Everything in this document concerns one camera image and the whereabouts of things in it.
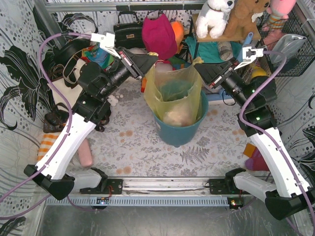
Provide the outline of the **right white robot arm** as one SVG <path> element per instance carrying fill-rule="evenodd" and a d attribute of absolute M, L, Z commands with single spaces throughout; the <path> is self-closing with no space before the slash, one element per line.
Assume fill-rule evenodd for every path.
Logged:
<path fill-rule="evenodd" d="M 265 81 L 268 84 L 249 102 L 238 123 L 254 143 L 268 166 L 274 183 L 252 176 L 243 168 L 225 174 L 223 179 L 209 181 L 211 194 L 251 194 L 263 201 L 270 214 L 277 220 L 285 219 L 315 202 L 315 189 L 301 176 L 286 151 L 280 132 L 267 103 L 276 99 L 275 80 L 256 76 L 249 84 L 235 71 L 236 64 L 197 63 L 194 68 L 206 85 L 221 86 L 234 101 L 243 106 Z"/>

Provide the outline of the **yellow plastic trash bag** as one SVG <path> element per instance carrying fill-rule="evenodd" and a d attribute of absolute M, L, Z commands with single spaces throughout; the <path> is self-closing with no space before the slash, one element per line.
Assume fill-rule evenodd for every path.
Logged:
<path fill-rule="evenodd" d="M 194 66 L 202 62 L 197 57 L 187 68 L 162 71 L 165 62 L 158 60 L 146 74 L 144 99 L 159 120 L 175 127 L 198 121 L 202 79 Z"/>

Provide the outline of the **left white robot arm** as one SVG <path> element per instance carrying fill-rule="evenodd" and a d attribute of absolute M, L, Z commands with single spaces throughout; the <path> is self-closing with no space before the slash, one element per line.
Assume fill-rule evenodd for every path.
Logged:
<path fill-rule="evenodd" d="M 66 198 L 73 190 L 103 193 L 108 176 L 98 168 L 67 172 L 66 169 L 83 140 L 106 120 L 110 104 L 107 98 L 129 77 L 142 79 L 157 62 L 157 55 L 139 55 L 118 49 L 118 56 L 107 70 L 96 62 L 81 67 L 77 81 L 82 87 L 68 121 L 46 155 L 24 173 L 55 199 Z"/>

